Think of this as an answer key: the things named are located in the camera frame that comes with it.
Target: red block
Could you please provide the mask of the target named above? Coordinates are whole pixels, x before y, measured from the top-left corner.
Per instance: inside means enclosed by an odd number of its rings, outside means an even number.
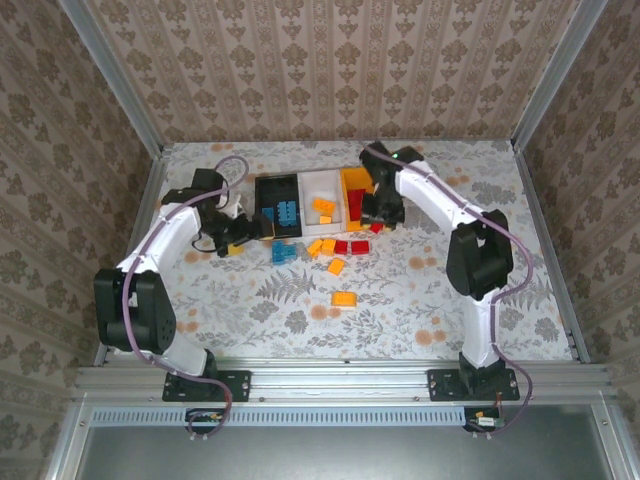
[[[369,242],[366,240],[351,242],[352,255],[366,255],[367,253],[369,253]]]
[[[362,197],[366,193],[365,189],[347,191],[347,201],[349,202],[349,220],[360,220],[362,215]]]
[[[339,255],[346,255],[348,251],[349,251],[349,242],[336,240],[336,248],[333,249],[333,253],[337,253]]]

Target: damask wallpaper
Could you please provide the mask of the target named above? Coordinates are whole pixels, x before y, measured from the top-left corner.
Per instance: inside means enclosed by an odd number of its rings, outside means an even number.
[[[166,143],[508,138],[579,0],[87,0]]]
[[[610,0],[525,157],[593,360],[640,446],[640,2]]]
[[[47,465],[150,159],[56,2],[0,2],[0,479]]]

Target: black mounting bracket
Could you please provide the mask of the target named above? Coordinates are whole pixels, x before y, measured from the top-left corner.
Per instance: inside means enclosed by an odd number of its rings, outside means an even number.
[[[251,371],[222,370],[216,380],[224,383],[233,396],[234,403],[249,401]],[[211,383],[199,383],[167,373],[162,391],[163,402],[224,402],[224,392]]]
[[[476,369],[460,353],[460,369],[434,369],[427,371],[427,386],[432,402],[520,400],[515,372],[498,362]]]

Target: lego brick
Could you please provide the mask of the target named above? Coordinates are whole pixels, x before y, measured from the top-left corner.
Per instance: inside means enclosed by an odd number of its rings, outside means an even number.
[[[369,250],[369,242],[366,240],[351,242],[352,255],[366,255],[367,253],[369,253]]]
[[[229,255],[230,256],[240,255],[243,252],[244,252],[244,245],[239,245],[237,247],[235,245],[229,245]]]
[[[355,307],[358,297],[354,292],[333,292],[331,294],[331,306],[333,307]]]
[[[331,214],[336,209],[336,204],[335,202],[330,202],[329,200],[325,200],[324,198],[315,198],[313,200],[312,207],[316,212],[320,212],[322,215],[331,217]]]
[[[333,250],[336,248],[336,241],[333,238],[325,238],[322,242],[322,254],[329,257],[333,256]]]
[[[349,252],[349,242],[343,240],[336,240],[336,246],[333,249],[333,253],[338,255],[346,255]]]
[[[285,263],[284,244],[282,242],[273,242],[273,245],[271,245],[271,261],[274,265],[283,265]]]
[[[274,220],[274,216],[273,216],[273,208],[263,208],[262,209],[262,213],[264,214],[265,217],[267,217],[269,220],[271,220],[271,223],[273,223]]]
[[[347,199],[349,201],[349,220],[358,221],[362,216],[362,198],[366,190],[349,190],[347,192]]]
[[[340,275],[344,268],[344,261],[334,258],[329,264],[329,273],[333,273],[335,276]]]
[[[295,245],[285,245],[282,254],[285,260],[295,260],[297,257]]]
[[[316,258],[320,253],[321,248],[322,248],[322,240],[317,239],[315,242],[309,245],[309,247],[307,248],[307,252],[309,252],[309,255],[311,255],[312,258]]]

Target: metal frame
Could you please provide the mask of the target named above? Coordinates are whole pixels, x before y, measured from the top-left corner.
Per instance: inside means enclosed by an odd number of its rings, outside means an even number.
[[[491,402],[432,403],[426,372],[432,368],[455,368],[454,361],[422,360],[219,360],[221,369],[252,371],[252,396],[234,412],[260,412],[280,408],[294,412],[304,408],[399,408],[461,407]],[[578,362],[522,362],[533,378],[532,405],[590,405],[615,478],[634,478],[637,459],[617,407],[606,366]],[[520,384],[526,384],[518,376]],[[162,403],[164,372],[140,364],[131,355],[109,355],[103,367],[80,369],[72,407],[54,453],[50,480],[74,479],[84,452],[91,418],[102,407],[144,407],[145,411],[170,411],[176,407],[221,408],[221,403]]]
[[[524,150],[531,139],[606,5],[607,0],[589,0],[577,6],[513,133],[517,149]]]

